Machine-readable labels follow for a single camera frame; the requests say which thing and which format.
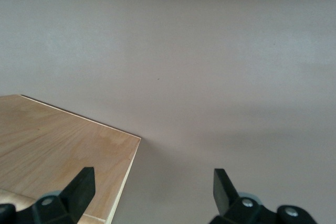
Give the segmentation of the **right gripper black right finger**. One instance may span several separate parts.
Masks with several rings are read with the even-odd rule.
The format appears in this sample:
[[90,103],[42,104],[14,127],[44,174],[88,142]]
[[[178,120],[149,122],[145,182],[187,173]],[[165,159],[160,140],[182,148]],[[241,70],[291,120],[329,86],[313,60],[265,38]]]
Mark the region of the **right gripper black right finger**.
[[213,196],[219,212],[210,223],[315,223],[304,209],[281,205],[267,209],[251,194],[239,194],[224,169],[214,170]]

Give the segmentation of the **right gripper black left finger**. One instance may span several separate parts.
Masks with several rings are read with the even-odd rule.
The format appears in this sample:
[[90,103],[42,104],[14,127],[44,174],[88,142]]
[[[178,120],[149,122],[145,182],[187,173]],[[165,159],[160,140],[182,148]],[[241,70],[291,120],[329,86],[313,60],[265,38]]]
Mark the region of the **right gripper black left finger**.
[[21,211],[1,204],[1,223],[78,223],[96,193],[94,171],[83,168],[58,195],[41,197]]

